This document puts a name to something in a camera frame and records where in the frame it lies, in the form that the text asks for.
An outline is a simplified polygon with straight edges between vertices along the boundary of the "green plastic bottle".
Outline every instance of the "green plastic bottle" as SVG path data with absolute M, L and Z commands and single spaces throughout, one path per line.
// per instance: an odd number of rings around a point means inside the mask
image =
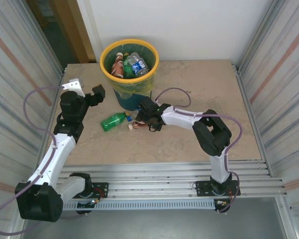
M 129 54 L 127 52 L 123 55 L 124 79 L 133 79 L 135 78 L 135 74 L 130 62 L 127 60 L 128 56 Z
M 115 126 L 119 125 L 124 121 L 126 118 L 125 113 L 117 113 L 101 122 L 101 126 L 103 127 L 103 130 L 109 131 L 110 129 L 114 128 Z

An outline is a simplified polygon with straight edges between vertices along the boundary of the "wooden door frame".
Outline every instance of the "wooden door frame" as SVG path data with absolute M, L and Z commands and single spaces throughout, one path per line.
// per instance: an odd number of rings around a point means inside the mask
M 96 62 L 76 0 L 48 0 L 52 12 L 79 63 Z

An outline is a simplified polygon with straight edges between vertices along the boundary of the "small wire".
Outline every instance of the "small wire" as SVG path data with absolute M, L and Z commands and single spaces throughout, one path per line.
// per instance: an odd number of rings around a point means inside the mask
M 153 128 L 153 127 L 149 125 L 149 131 L 150 132 L 156 132 L 157 131 L 157 129 L 154 128 L 154 130 L 151 130 L 151 128 Z
M 93 188 L 93 191 L 98 191 L 100 193 L 101 198 L 104 198 L 104 193 L 101 189 L 99 188 Z
M 147 127 L 147 123 L 140 123 L 137 121 L 134 121 L 130 124 L 132 126 L 132 128 L 142 128 L 142 127 Z
M 230 201 L 231 201 L 233 198 L 233 192 L 231 191 L 231 189 L 228 189 L 228 195 L 229 195 Z

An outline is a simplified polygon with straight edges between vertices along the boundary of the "plastic bottle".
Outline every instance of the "plastic bottle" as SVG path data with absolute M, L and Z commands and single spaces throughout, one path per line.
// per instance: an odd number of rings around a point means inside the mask
M 123 53 L 122 52 L 118 52 L 116 54 L 116 59 L 112 66 L 111 75 L 116 76 L 118 78 L 123 78 L 124 69 L 123 69 Z
M 132 69 L 132 65 L 129 63 L 127 57 L 129 53 L 124 53 L 123 55 L 123 67 L 124 67 L 124 79 L 133 79 L 135 78 L 134 71 Z
M 128 120 L 128 122 L 131 122 L 133 120 L 136 120 L 136 116 L 138 115 L 139 111 L 138 110 L 134 110 L 132 112 L 125 111 L 124 113 L 126 115 L 126 119 Z
M 150 71 L 143 58 L 141 58 L 136 52 L 133 52 L 130 56 L 128 56 L 127 60 L 131 64 L 136 77 L 141 77 Z
M 114 128 L 115 126 L 119 125 L 124 121 L 126 118 L 125 113 L 117 113 L 101 122 L 101 126 L 103 130 L 109 131 L 110 129 Z

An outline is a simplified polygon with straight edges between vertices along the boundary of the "white wall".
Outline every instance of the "white wall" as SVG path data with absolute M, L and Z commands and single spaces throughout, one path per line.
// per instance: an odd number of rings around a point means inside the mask
M 77 0 L 97 59 L 124 38 L 153 44 L 161 60 L 238 64 L 272 0 Z

